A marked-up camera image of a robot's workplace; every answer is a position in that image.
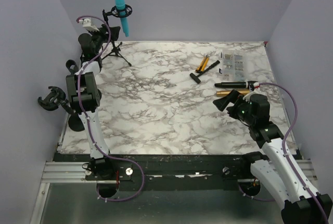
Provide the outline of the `black microphone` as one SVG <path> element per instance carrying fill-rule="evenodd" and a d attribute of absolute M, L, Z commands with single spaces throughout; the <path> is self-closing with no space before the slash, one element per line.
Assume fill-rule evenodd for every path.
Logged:
<path fill-rule="evenodd" d="M 253 89 L 256 81 L 238 81 L 215 83 L 216 88 L 222 89 Z"/>

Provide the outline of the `gold microphone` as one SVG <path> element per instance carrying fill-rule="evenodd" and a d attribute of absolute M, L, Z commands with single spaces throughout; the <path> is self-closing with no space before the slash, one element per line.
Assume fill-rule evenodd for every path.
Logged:
<path fill-rule="evenodd" d="M 231 90 L 222 90 L 222 91 L 217 91 L 216 92 L 216 96 L 217 97 L 225 97 L 227 96 L 229 93 L 231 92 Z M 247 95 L 250 93 L 250 90 L 247 90 L 247 89 L 242 89 L 242 90 L 237 90 L 237 92 L 239 92 L 240 94 L 243 94 L 243 95 Z"/>

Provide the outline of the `black round-base mic stand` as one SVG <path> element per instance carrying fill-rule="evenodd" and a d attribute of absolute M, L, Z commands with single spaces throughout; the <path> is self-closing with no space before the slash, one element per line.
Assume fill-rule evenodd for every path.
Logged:
<path fill-rule="evenodd" d="M 84 62 L 79 69 L 74 60 L 68 60 L 66 68 L 70 71 L 70 74 L 66 76 L 69 102 L 72 104 L 79 102 L 78 90 L 80 90 L 82 104 L 91 103 L 99 106 L 101 92 L 95 80 L 101 71 L 99 62 L 93 61 L 91 64 Z"/>

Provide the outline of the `black round-base shockmount stand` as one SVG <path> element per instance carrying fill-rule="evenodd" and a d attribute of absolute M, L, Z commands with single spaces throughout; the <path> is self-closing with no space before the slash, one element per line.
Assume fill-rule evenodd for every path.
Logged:
<path fill-rule="evenodd" d="M 69 128 L 75 132 L 84 131 L 83 123 L 76 111 L 70 107 L 65 92 L 56 86 L 49 86 L 48 88 L 50 89 L 49 94 L 44 99 L 39 97 L 37 99 L 38 104 L 46 111 L 54 111 L 61 106 L 69 114 Z"/>

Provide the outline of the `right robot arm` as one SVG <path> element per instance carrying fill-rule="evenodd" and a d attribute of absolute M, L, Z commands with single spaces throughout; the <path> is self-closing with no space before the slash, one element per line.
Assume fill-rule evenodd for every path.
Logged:
<path fill-rule="evenodd" d="M 270 120 L 267 97 L 232 90 L 213 104 L 248 126 L 261 151 L 247 155 L 248 160 L 239 165 L 240 174 L 245 178 L 254 176 L 268 190 L 281 210 L 283 222 L 328 223 L 332 199 L 319 192 L 290 153 L 279 127 Z"/>

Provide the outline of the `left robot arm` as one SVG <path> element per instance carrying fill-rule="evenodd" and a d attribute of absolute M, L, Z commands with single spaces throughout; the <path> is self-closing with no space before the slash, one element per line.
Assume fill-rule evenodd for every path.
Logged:
<path fill-rule="evenodd" d="M 67 67 L 73 66 L 71 74 L 66 76 L 66 85 L 71 109 L 74 110 L 80 127 L 71 127 L 74 131 L 84 130 L 90 147 L 90 162 L 87 171 L 98 179 L 110 180 L 116 175 L 116 168 L 108 158 L 109 148 L 103 137 L 98 108 L 101 92 L 97 88 L 95 77 L 101 72 L 101 52 L 103 44 L 111 39 L 111 44 L 118 39 L 120 26 L 111 27 L 108 32 L 103 24 L 100 28 L 88 28 L 87 33 L 80 34 L 78 42 L 82 50 L 81 68 L 71 60 Z"/>

